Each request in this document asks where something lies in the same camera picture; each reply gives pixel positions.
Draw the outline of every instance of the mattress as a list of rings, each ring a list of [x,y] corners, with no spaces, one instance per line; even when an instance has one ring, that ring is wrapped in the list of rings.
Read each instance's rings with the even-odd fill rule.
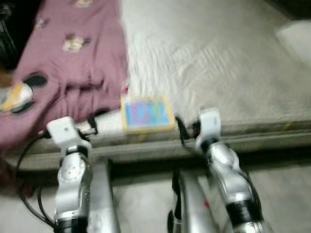
[[[186,123],[197,119],[199,109],[219,108],[224,140],[237,151],[311,145],[311,70],[281,46],[275,32],[289,20],[265,1],[122,0],[120,7],[129,95],[164,94]],[[119,111],[96,121],[94,159],[189,156],[177,129],[126,135]],[[20,151],[7,161],[15,164]],[[41,140],[21,168],[55,168],[59,160],[52,141]]]

